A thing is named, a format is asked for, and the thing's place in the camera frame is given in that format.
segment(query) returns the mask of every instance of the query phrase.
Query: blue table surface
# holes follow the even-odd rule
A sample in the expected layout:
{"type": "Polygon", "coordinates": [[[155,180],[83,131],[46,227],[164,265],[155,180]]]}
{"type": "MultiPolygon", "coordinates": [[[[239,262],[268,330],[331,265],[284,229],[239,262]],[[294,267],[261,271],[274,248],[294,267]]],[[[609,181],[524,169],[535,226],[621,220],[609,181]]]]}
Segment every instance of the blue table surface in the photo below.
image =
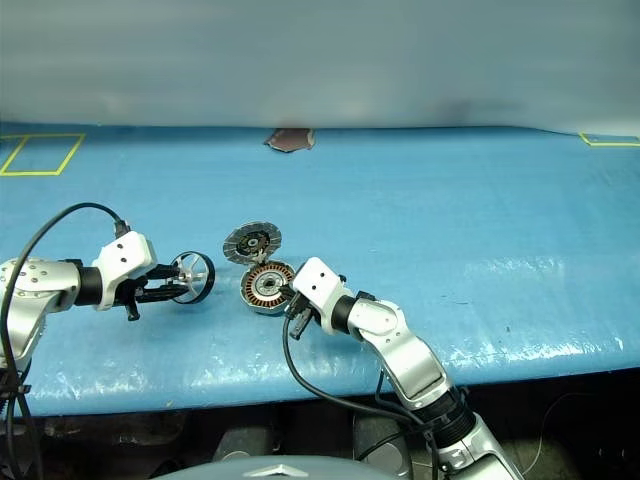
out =
{"type": "MultiPolygon", "coordinates": [[[[30,375],[37,415],[310,397],[284,363],[282,317],[244,306],[245,267],[222,254],[252,220],[281,229],[274,259],[319,256],[399,304],[461,384],[640,365],[640,148],[509,128],[321,130],[291,155],[263,129],[1,133],[44,131],[87,137],[60,176],[0,177],[1,258],[65,206],[98,201],[161,262],[207,253],[217,280],[203,303],[142,305],[137,322],[122,308],[50,315],[30,375]]],[[[104,214],[76,213],[36,253],[90,263],[111,239],[104,214]]],[[[375,357],[349,337],[313,327],[293,354],[330,392],[375,387],[375,357]]]]}

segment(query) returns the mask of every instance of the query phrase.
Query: cable connector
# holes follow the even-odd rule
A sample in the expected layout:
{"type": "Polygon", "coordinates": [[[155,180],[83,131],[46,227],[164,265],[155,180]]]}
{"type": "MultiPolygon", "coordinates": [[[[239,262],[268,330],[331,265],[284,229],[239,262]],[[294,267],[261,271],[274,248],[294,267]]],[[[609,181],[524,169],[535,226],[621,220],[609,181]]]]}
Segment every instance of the cable connector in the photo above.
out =
{"type": "Polygon", "coordinates": [[[131,227],[125,220],[116,220],[114,222],[114,225],[115,225],[116,239],[120,238],[121,236],[131,231],[131,227]]]}

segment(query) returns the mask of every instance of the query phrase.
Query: white wall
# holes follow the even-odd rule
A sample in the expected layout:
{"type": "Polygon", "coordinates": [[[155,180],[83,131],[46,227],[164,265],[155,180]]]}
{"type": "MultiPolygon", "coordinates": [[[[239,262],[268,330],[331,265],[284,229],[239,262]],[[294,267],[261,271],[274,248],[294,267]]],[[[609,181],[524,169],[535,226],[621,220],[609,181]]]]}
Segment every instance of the white wall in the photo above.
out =
{"type": "Polygon", "coordinates": [[[0,118],[640,133],[639,0],[0,0],[0,118]]]}

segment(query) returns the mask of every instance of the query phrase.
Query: brown object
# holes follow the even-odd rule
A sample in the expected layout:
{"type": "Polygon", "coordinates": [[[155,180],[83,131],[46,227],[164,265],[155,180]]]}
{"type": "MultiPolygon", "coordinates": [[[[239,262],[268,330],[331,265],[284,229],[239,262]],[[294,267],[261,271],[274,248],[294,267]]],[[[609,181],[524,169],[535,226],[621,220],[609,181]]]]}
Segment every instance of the brown object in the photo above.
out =
{"type": "Polygon", "coordinates": [[[274,150],[291,153],[303,148],[310,150],[315,139],[311,128],[278,128],[264,143],[274,150]]]}

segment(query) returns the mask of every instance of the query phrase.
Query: metal disc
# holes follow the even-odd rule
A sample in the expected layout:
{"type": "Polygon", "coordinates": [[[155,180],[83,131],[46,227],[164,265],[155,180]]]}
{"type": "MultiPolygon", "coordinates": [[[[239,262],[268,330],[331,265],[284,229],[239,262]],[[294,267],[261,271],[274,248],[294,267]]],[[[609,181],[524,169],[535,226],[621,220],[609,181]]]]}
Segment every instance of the metal disc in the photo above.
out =
{"type": "Polygon", "coordinates": [[[224,256],[233,263],[260,263],[282,242],[278,227],[268,222],[252,222],[235,229],[224,241],[224,256]]]}
{"type": "Polygon", "coordinates": [[[198,252],[184,252],[171,264],[180,269],[180,274],[167,279],[166,283],[189,287],[189,291],[174,298],[174,302],[198,303],[209,295],[216,279],[216,270],[209,257],[198,252]]]}
{"type": "Polygon", "coordinates": [[[242,298],[258,313],[280,313],[287,303],[280,287],[293,280],[294,275],[295,271],[286,263],[267,262],[258,265],[242,277],[242,298]]]}

